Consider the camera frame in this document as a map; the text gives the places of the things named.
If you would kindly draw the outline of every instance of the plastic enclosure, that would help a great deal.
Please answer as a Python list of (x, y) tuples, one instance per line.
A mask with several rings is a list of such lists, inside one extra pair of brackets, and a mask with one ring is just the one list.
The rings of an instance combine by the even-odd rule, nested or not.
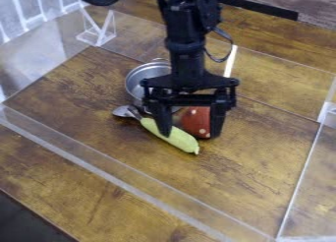
[[(90, 13), (84, 10), (46, 24), (47, 30), (51, 30), (52, 23), (56, 23), (60, 30), (71, 30), (71, 33), (64, 34), (64, 37), (58, 41), (58, 46), (63, 49), (63, 52), (71, 53), (64, 54), (60, 60), (54, 61), (46, 68), (46, 71), (39, 74), (39, 77), (86, 48), (83, 43), (74, 40), (76, 36), (88, 44), (102, 45), (104, 49), (140, 62), (148, 62), (158, 57), (168, 58), (168, 53), (163, 46), (166, 31), (162, 25), (116, 11), (107, 12), (102, 17), (107, 17), (102, 29), (95, 23), (95, 17), (91, 17)], [(39, 30), (30, 31), (28, 36), (38, 32)], [(42, 38), (30, 38), (30, 45), (32, 45), (30, 48), (35, 47)], [(10, 49), (16, 50), (19, 53), (23, 52), (24, 58), (27, 54), (24, 54), (23, 48), (16, 47), (16, 40), (14, 40), (14, 44), (6, 44), (0, 47), (0, 52)], [(208, 46), (212, 53), (223, 55), (228, 48), (224, 42), (212, 38), (210, 38)], [(43, 55), (44, 52), (35, 53), (35, 57), (42, 57)], [(27, 64), (32, 68), (39, 68), (42, 63), (36, 61), (35, 57), (26, 59)], [(10, 59), (6, 59), (2, 55), (3, 69), (7, 66), (18, 66), (18, 62), (11, 59), (14, 59), (12, 55)], [(47, 118), (30, 116), (34, 114), (36, 108), (32, 108), (32, 111), (18, 111), (7, 105), (10, 100), (6, 100), (0, 105), (0, 123), (48, 150), (104, 177), (152, 205), (179, 217), (219, 241), (335, 241), (336, 215), (332, 211), (336, 203), (336, 173), (334, 169), (336, 165), (335, 75), (236, 46), (230, 60), (219, 65), (208, 60), (208, 67), (214, 73), (226, 77), (232, 76), (239, 78), (242, 84), (255, 84), (255, 86), (240, 87), (240, 99), (243, 101), (248, 99), (248, 101), (254, 101), (255, 107), (267, 106), (271, 108), (271, 113), (279, 113), (280, 121), (284, 120), (284, 122), (279, 123), (283, 126), (284, 132), (288, 130), (287, 115), (291, 115), (294, 111), (303, 119), (318, 121), (319, 118), (322, 122), (310, 156), (302, 158), (304, 167), (296, 172), (299, 180), (296, 180), (296, 177), (288, 178), (288, 180), (292, 180), (290, 184), (296, 186), (290, 187), (284, 193), (292, 197), (288, 199), (286, 216), (283, 216), (284, 220), (278, 232), (262, 225), (263, 220), (259, 221), (255, 219), (254, 221), (254, 218), (248, 219), (231, 212), (226, 204), (224, 191), (220, 192), (223, 194), (223, 201), (219, 201), (211, 197), (219, 194), (219, 192), (215, 192), (218, 189), (212, 186), (207, 188), (208, 193), (206, 194), (202, 188), (200, 190), (188, 191), (187, 187), (174, 185), (168, 179), (158, 178), (152, 171), (146, 170), (138, 164), (132, 164), (131, 161), (126, 162), (124, 157), (114, 156), (111, 151), (100, 150), (99, 146), (83, 139), (76, 140), (76, 137), (71, 133), (60, 131), (58, 125), (52, 124), (52, 121)], [(12, 78), (18, 75), (14, 68), (7, 68), (7, 74)], [(311, 77), (314, 76), (319, 77), (319, 79), (312, 84)], [(300, 81), (300, 90), (295, 88), (298, 79)], [(34, 83), (35, 80), (31, 79), (31, 84), (34, 85), (40, 82), (36, 81)], [(16, 91), (28, 84), (30, 82), (23, 86), (18, 86)], [(7, 85), (2, 83), (2, 86), (4, 91)], [(242, 103), (240, 106), (243, 109), (250, 109), (244, 107), (247, 103)], [(326, 113), (324, 116), (320, 116), (323, 107)], [(270, 123), (266, 120), (266, 115), (263, 117), (254, 114), (247, 115), (251, 118), (250, 120), (255, 121), (262, 127), (256, 128), (254, 133), (244, 133), (247, 139), (243, 139), (243, 141), (252, 142), (256, 145), (262, 143), (259, 152), (268, 153), (263, 149), (267, 148), (270, 140), (272, 138), (280, 138), (282, 140), (282, 136), (275, 137), (272, 124), (268, 126)], [(302, 131), (300, 125), (295, 125), (294, 127), (299, 129), (299, 132)], [(239, 136), (238, 134), (235, 139), (230, 139), (234, 146), (242, 143)], [(283, 149), (284, 147), (282, 146), (274, 146), (274, 150), (286, 158), (288, 150), (283, 151)], [(172, 156), (170, 159), (172, 160), (172, 164), (175, 164), (174, 161), (179, 164), (180, 160), (178, 157)], [(275, 167), (283, 163), (280, 159), (267, 156), (260, 156), (260, 159), (268, 160), (270, 166)], [(160, 164), (160, 160), (155, 162), (158, 166), (164, 167), (164, 164)], [(196, 169), (202, 169), (202, 164), (198, 167), (199, 165), (194, 162), (194, 166), (196, 166)], [(260, 173), (267, 177), (271, 172), (264, 170)], [(226, 167), (216, 174), (216, 181), (219, 183), (226, 182)], [(246, 190), (244, 194), (250, 196), (250, 189)], [(314, 198), (314, 205), (307, 201), (311, 198)], [(242, 208), (246, 207), (244, 201), (236, 203), (236, 205)]]

